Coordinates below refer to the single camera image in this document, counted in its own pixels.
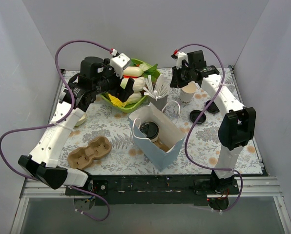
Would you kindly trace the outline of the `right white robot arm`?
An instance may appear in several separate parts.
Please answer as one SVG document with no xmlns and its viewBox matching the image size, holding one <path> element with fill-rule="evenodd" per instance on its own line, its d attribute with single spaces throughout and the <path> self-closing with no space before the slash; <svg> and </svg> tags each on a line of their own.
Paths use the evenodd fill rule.
<svg viewBox="0 0 291 234">
<path fill-rule="evenodd" d="M 252 107 L 245 107 L 224 86 L 224 75 L 215 66 L 206 64 L 203 51 L 186 54 L 175 50 L 172 58 L 176 60 L 176 65 L 172 68 L 170 87 L 183 88 L 190 82 L 197 83 L 211 98 L 206 106 L 215 104 L 223 117 L 218 130 L 221 150 L 217 164 L 211 170 L 209 180 L 198 183 L 200 187 L 221 194 L 233 185 L 237 159 L 253 139 L 256 111 Z"/>
</svg>

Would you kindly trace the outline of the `brown pulp cup carrier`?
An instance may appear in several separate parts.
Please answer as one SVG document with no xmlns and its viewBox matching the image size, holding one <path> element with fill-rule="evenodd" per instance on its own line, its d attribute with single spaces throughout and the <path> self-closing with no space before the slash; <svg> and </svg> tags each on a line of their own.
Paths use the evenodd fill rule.
<svg viewBox="0 0 291 234">
<path fill-rule="evenodd" d="M 163 150 L 164 152 L 168 152 L 170 150 L 169 147 L 167 147 L 165 144 L 163 144 L 162 142 L 160 142 L 159 140 L 157 140 L 156 142 L 153 143 L 154 145 L 156 145 L 159 149 Z"/>
<path fill-rule="evenodd" d="M 90 167 L 94 160 L 100 160 L 109 154 L 112 144 L 108 138 L 98 136 L 91 140 L 86 147 L 79 147 L 73 150 L 67 157 L 69 166 L 73 169 L 83 170 Z"/>
</svg>

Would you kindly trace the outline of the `white paper bag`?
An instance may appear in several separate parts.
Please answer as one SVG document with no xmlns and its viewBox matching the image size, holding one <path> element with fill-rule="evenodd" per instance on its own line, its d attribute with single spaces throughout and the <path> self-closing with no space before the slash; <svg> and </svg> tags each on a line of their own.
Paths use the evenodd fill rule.
<svg viewBox="0 0 291 234">
<path fill-rule="evenodd" d="M 140 127 L 145 122 L 153 122 L 158 126 L 158 139 L 167 146 L 167 152 L 156 146 L 141 132 Z M 129 124 L 134 144 L 143 151 L 159 171 L 164 170 L 177 159 L 185 134 L 153 103 L 131 113 Z"/>
</svg>

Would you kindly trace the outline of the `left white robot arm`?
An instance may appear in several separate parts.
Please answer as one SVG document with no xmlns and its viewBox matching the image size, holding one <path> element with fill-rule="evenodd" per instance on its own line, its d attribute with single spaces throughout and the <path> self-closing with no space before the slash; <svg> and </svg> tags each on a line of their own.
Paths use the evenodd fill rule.
<svg viewBox="0 0 291 234">
<path fill-rule="evenodd" d="M 125 88 L 121 87 L 124 70 L 131 59 L 121 53 L 112 59 L 86 57 L 81 62 L 80 72 L 69 79 L 60 94 L 55 113 L 49 127 L 36 147 L 27 156 L 20 156 L 18 164 L 34 179 L 52 189 L 76 186 L 83 195 L 93 190 L 89 174 L 73 168 L 58 166 L 59 155 L 77 122 L 86 113 L 96 96 L 109 93 L 120 101 L 133 94 L 134 80 L 130 78 Z"/>
</svg>

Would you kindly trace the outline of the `white paper coffee cup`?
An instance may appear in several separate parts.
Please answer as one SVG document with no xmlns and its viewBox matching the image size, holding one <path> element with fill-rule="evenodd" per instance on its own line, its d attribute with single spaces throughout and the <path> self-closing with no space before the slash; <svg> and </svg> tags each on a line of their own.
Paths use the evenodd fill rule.
<svg viewBox="0 0 291 234">
<path fill-rule="evenodd" d="M 158 136 L 156 136 L 155 138 L 152 138 L 150 141 L 151 141 L 152 143 L 154 143 L 154 142 L 157 142 L 157 140 L 158 140 Z"/>
</svg>

